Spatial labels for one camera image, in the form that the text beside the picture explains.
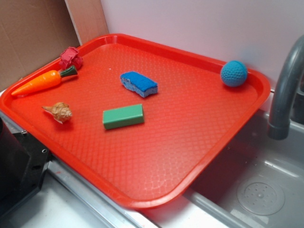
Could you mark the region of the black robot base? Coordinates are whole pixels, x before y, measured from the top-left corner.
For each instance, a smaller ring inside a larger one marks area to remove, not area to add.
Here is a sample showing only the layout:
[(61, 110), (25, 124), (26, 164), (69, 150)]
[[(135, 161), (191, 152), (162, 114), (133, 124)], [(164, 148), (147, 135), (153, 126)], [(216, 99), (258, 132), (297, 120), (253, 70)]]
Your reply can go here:
[(0, 121), (0, 218), (37, 194), (50, 158), (49, 149), (30, 133), (12, 133)]

